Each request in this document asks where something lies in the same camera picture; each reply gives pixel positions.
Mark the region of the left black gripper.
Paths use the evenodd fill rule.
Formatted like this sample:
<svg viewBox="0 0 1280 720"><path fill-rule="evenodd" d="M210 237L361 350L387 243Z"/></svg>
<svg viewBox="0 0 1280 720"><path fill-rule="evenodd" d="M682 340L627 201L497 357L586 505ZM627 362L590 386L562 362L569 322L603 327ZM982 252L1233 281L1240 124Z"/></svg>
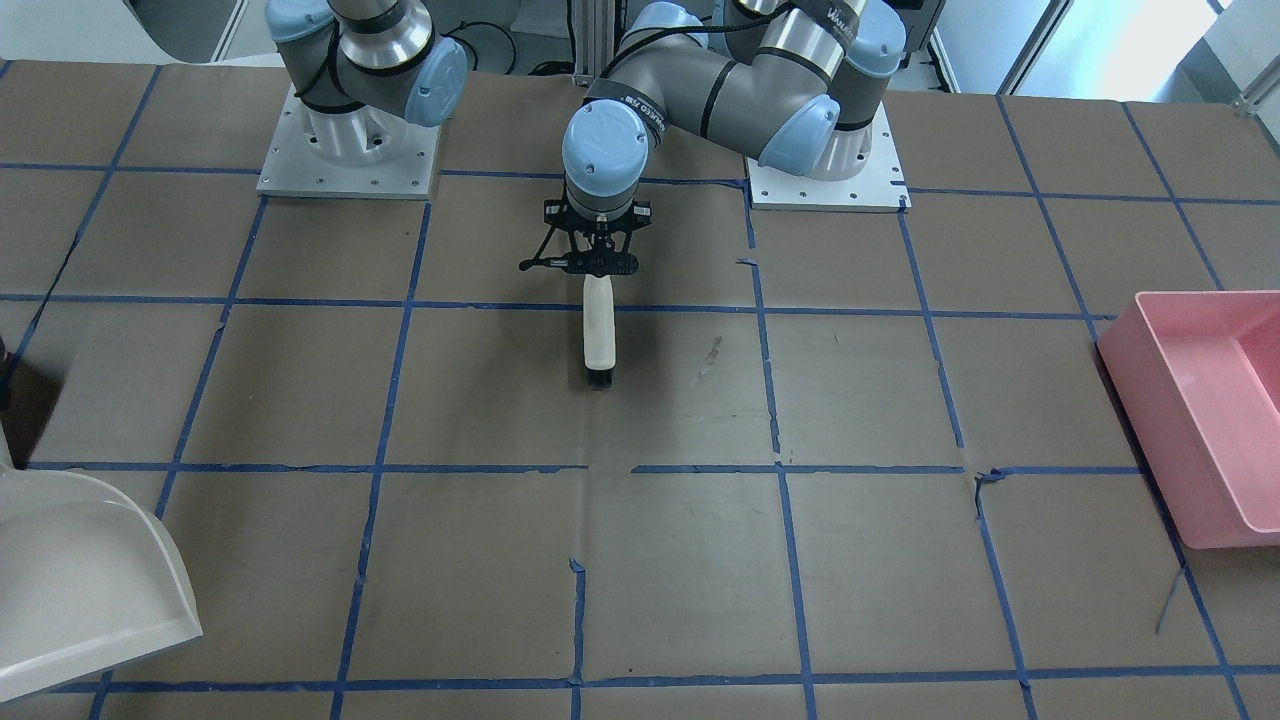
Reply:
<svg viewBox="0 0 1280 720"><path fill-rule="evenodd" d="M632 275L639 270L637 258L630 252L634 232L652 223L652 205L634 201L616 219L604 217L590 219L577 214L566 199L547 200L543 220L549 225L539 250L518 264L521 272L534 266L561 269L572 275ZM563 231L570 238L570 251L558 258L545 258L550 237Z"/></svg>

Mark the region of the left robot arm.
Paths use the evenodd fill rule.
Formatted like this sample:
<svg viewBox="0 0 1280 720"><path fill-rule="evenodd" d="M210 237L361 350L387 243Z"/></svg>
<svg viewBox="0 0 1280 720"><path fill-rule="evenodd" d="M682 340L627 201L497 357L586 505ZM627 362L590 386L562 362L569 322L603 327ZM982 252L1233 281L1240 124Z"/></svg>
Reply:
<svg viewBox="0 0 1280 720"><path fill-rule="evenodd" d="M520 269L636 273L630 240L650 206L635 192L672 128L790 176L852 178L906 45L883 1L727 1L718 26L676 3L649 4L564 129L562 193L543 218L568 249L539 249Z"/></svg>

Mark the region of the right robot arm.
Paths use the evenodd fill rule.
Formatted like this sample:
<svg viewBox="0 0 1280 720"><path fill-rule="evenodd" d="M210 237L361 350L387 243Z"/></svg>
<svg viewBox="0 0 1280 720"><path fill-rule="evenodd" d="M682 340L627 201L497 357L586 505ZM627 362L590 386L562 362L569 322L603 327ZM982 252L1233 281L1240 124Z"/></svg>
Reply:
<svg viewBox="0 0 1280 720"><path fill-rule="evenodd" d="M466 51L424 1L269 1L264 15L305 141L328 161L380 161L408 126L442 126L463 96Z"/></svg>

